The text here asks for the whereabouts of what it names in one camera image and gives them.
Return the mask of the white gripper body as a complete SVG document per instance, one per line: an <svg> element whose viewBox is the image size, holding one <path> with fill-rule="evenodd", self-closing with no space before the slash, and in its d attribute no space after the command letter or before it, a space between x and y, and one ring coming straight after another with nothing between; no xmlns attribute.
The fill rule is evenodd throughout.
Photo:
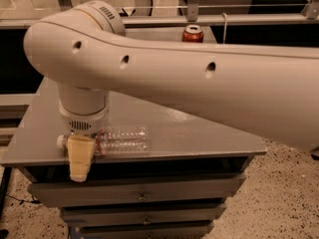
<svg viewBox="0 0 319 239"><path fill-rule="evenodd" d="M92 134L106 123L110 111L109 92L58 84L59 112L67 130Z"/></svg>

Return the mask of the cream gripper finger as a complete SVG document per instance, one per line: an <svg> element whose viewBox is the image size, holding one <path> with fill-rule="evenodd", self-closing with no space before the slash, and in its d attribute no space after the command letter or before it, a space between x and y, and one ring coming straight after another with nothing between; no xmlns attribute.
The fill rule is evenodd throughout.
<svg viewBox="0 0 319 239"><path fill-rule="evenodd" d="M95 147L95 141L89 136L74 134L68 138L70 177L73 181L84 182L87 179Z"/></svg>

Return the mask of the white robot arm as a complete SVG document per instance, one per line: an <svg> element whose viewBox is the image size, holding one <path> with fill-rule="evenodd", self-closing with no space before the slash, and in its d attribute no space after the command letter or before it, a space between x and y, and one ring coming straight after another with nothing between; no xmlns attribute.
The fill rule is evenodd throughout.
<svg viewBox="0 0 319 239"><path fill-rule="evenodd" d="M72 132L71 177L87 177L92 133L117 92L216 121L305 151L319 147L319 50L145 41L127 37L118 12L91 1L26 32L30 64L57 83Z"/></svg>

